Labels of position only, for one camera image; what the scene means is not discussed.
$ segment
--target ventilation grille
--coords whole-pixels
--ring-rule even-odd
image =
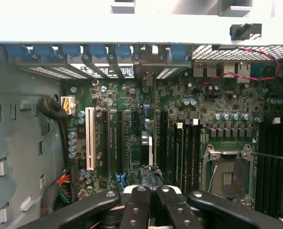
[[[261,50],[275,57],[283,58],[283,46],[245,47],[248,49]],[[266,56],[256,52],[246,52],[239,49],[212,50],[212,45],[199,46],[192,55],[193,60],[202,61],[269,61]]]

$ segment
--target white pci slot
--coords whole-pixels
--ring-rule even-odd
[[[86,113],[86,167],[87,170],[94,170],[95,168],[95,127],[94,107],[85,108]]]

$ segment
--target motherboard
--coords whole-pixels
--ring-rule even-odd
[[[250,68],[257,78],[274,71]],[[282,124],[283,74],[211,80],[195,64],[150,83],[68,80],[65,93],[74,98],[68,151],[79,166],[79,198],[139,184],[139,169],[154,164],[183,194],[202,189],[254,207],[260,128]]]

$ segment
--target metal mesh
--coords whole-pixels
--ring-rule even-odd
[[[283,58],[283,46],[246,47],[249,49],[262,50],[275,57]],[[212,50],[212,45],[199,46],[192,55],[193,60],[204,61],[269,61],[266,56],[256,52],[246,52],[239,49]]]

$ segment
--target green circuit board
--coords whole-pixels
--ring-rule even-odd
[[[263,71],[256,72],[258,77],[263,75]],[[178,174],[175,170],[178,166],[177,154],[181,149],[177,146],[179,140],[175,132],[176,125],[183,124],[184,159],[180,166],[184,167],[182,180],[185,184],[182,186],[187,187],[187,190],[182,188],[184,193],[191,187],[205,190],[209,188],[215,162],[208,162],[205,173],[201,169],[204,167],[202,161],[208,144],[212,144],[217,151],[240,151],[249,145],[252,151],[257,152],[259,133],[255,118],[273,120],[283,116],[283,77],[275,81],[242,83],[237,78],[224,78],[203,86],[210,78],[194,77],[192,71],[187,73],[172,79],[154,80],[153,86],[146,89],[141,81],[134,79],[98,79],[96,86],[93,86],[92,80],[66,82],[66,95],[75,97],[76,112],[98,106],[99,113],[102,113],[96,118],[95,147],[96,153],[101,152],[103,156],[96,159],[96,169],[91,172],[91,184],[80,179],[80,188],[87,190],[88,195],[106,188],[122,189],[116,181],[116,174],[119,172],[118,112],[122,112],[124,120],[121,169],[122,173],[126,173],[126,186],[139,183],[138,170],[143,157],[140,132],[145,130],[146,118],[153,121],[152,128],[147,131],[153,136],[154,162],[162,169],[164,183],[177,185]],[[73,87],[77,89],[76,92],[72,92]],[[279,99],[279,102],[273,104],[272,99]],[[146,117],[146,105],[154,111],[150,117]],[[137,115],[137,122],[132,119],[132,113]],[[109,120],[108,133],[102,120],[104,114]],[[216,119],[216,114],[221,115],[220,120]],[[223,114],[228,114],[229,120],[223,120]],[[231,119],[233,114],[237,114],[239,119]],[[248,120],[241,119],[243,114],[249,115]],[[85,169],[85,126],[78,123],[76,114],[69,116],[68,121],[68,132],[77,133],[74,160],[78,160],[80,169]],[[109,160],[105,158],[106,147],[109,148]],[[236,165],[236,160],[238,159],[222,158],[220,162],[231,162],[234,164],[229,166],[233,166]],[[254,187],[250,186],[253,185],[256,174],[254,163],[240,160],[237,164],[241,168],[239,172],[242,173],[244,183],[243,190],[239,193],[252,197]],[[217,173],[222,174],[223,171],[217,169]],[[213,190],[216,190],[215,183],[216,181],[212,183]]]

